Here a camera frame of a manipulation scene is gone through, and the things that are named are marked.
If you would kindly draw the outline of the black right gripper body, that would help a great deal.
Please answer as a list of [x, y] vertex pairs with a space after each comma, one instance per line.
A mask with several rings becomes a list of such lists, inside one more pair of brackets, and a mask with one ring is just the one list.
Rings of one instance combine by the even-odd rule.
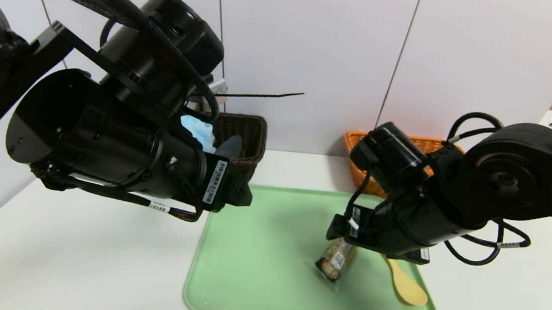
[[412, 231], [420, 207], [414, 202], [382, 200], [374, 207], [350, 198], [342, 215], [340, 236], [348, 243], [386, 256], [407, 258], [417, 250], [418, 233]]

